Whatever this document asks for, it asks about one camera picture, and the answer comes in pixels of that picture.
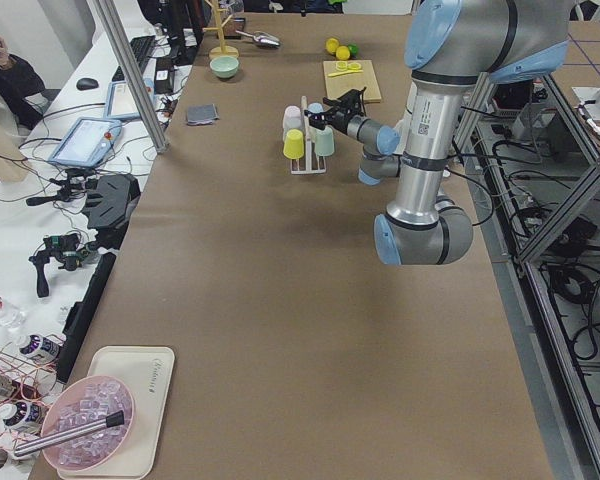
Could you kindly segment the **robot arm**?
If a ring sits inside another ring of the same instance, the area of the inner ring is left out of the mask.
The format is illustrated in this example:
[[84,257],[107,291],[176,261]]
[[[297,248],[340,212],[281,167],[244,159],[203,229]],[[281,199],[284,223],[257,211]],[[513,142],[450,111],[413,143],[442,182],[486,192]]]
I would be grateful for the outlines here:
[[426,1],[405,45],[416,95],[402,132],[367,117],[359,90],[307,115],[312,127],[331,126],[363,144],[360,181],[398,175],[395,199],[374,220],[383,263],[441,265],[468,251],[472,222],[441,190],[463,97],[482,73],[506,84],[558,69],[572,8],[570,1]]

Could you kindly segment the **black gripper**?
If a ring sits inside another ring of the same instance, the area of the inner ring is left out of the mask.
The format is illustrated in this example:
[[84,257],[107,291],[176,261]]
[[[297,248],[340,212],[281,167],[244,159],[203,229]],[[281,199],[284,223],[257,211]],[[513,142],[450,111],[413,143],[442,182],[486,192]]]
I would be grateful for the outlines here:
[[363,120],[364,93],[366,88],[351,89],[338,98],[323,98],[327,112],[304,110],[309,125],[318,130],[327,126],[346,135],[357,135]]

